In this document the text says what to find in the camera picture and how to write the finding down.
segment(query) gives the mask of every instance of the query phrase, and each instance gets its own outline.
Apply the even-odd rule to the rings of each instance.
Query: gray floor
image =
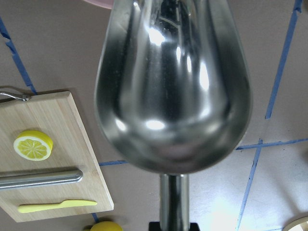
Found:
[[[273,113],[266,120],[294,0],[229,3],[250,70],[253,115],[240,143],[243,150],[191,175],[191,221],[198,222],[201,231],[236,229],[260,151],[239,230],[281,230],[308,215],[308,141],[299,142],[308,138],[308,2],[304,0],[298,15]],[[0,0],[0,17],[36,90],[72,92],[99,162],[122,160],[101,135],[93,114],[94,83],[109,16],[110,10],[81,0]],[[29,92],[5,39],[0,40],[0,87]],[[269,147],[247,146],[259,139]],[[144,231],[149,221],[159,219],[158,175],[130,164],[101,169],[115,209],[98,213],[99,220],[114,220],[125,231]],[[0,230],[6,231],[82,231],[94,223],[92,214],[15,223],[0,209]]]

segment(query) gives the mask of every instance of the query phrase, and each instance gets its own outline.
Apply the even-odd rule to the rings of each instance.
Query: cutting board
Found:
[[[53,140],[50,157],[31,161],[13,149],[18,134],[40,130]],[[77,183],[0,191],[0,206],[16,222],[57,218],[112,210],[114,207],[91,143],[72,94],[68,91],[33,96],[28,102],[0,103],[0,177],[79,168],[83,179]],[[67,199],[97,201],[82,206],[19,213],[21,204],[60,203]]]

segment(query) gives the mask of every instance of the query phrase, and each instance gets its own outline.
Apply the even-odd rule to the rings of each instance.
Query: metal rod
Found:
[[[28,101],[31,99],[31,96],[26,95],[26,94],[14,94],[14,93],[6,92],[6,91],[0,91],[0,95],[6,95],[11,98],[22,100],[22,101]]]
[[[0,190],[74,183],[81,181],[82,177],[83,173],[78,169],[61,172],[0,177]]]
[[[162,231],[188,231],[188,175],[160,175],[160,228]]]

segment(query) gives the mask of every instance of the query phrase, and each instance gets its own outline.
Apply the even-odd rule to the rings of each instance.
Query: toy lemon slice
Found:
[[[14,141],[15,151],[27,160],[46,160],[52,150],[52,139],[41,131],[26,130]]]

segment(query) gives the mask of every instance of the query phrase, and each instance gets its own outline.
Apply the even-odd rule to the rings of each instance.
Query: blue painter's tape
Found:
[[[92,213],[92,216],[93,216],[93,219],[94,219],[95,223],[100,222],[100,221],[98,220],[98,217],[97,217],[96,213]]]
[[[266,147],[271,147],[271,146],[287,145],[287,144],[293,144],[293,143],[299,143],[299,142],[305,142],[305,141],[308,141],[308,138],[292,140],[292,141],[278,141],[278,142],[272,142],[272,143],[243,145],[243,146],[238,146],[236,150],[252,149],[252,148],[258,148],[258,147],[266,148]]]
[[[280,82],[281,82],[284,66],[285,66],[285,63],[286,63],[286,60],[287,60],[287,57],[288,57],[288,53],[289,53],[289,50],[290,50],[295,26],[296,26],[296,23],[297,23],[297,18],[298,18],[297,12],[300,12],[300,13],[302,12],[302,10],[301,10],[302,2],[303,2],[303,0],[295,0],[295,3],[294,3],[292,16],[291,16],[290,23],[289,23],[289,28],[288,28],[288,31],[287,31],[287,35],[285,37],[283,50],[282,50],[282,54],[281,54],[278,69],[277,69],[277,74],[276,74],[275,81],[274,81],[274,86],[272,88],[272,92],[271,92],[271,95],[270,95],[270,98],[269,98],[268,108],[267,108],[266,114],[265,114],[266,119],[270,119],[273,108],[274,108],[274,104],[275,104],[275,101],[276,101],[276,97],[277,97],[279,85],[280,85]]]
[[[258,147],[257,150],[256,150],[254,162],[253,162],[251,170],[250,170],[246,190],[245,190],[245,193],[244,193],[242,206],[241,206],[241,209],[240,209],[240,214],[239,214],[238,219],[237,219],[237,225],[236,225],[236,228],[235,228],[236,231],[239,230],[239,227],[241,225],[241,221],[242,221],[242,218],[243,218],[243,214],[244,214],[245,206],[246,206],[246,203],[247,203],[248,195],[249,195],[249,192],[250,192],[250,188],[251,188],[252,181],[254,179],[254,175],[255,175],[255,172],[256,172],[258,160],[259,160],[259,157],[260,157],[261,149],[262,149],[261,147]]]
[[[120,165],[120,164],[127,164],[127,161],[124,160],[117,160],[117,161],[109,161],[109,162],[100,162],[98,163],[99,166],[108,166],[108,165]]]
[[[25,84],[27,87],[29,87],[31,89],[31,91],[37,95],[37,91],[36,89],[34,88],[33,84],[32,84],[32,81],[30,79],[30,76],[28,74],[28,72],[26,71],[26,68],[23,64],[23,62],[21,61],[21,58],[20,56],[18,55],[17,53],[17,50],[13,44],[13,41],[11,40],[11,37],[7,31],[7,29],[5,28],[5,25],[0,17],[0,33],[1,35],[7,39],[7,41],[5,42],[5,44],[10,48],[11,52],[12,52],[12,57],[13,57],[13,60],[15,62],[15,65],[21,75],[21,77],[23,78]]]

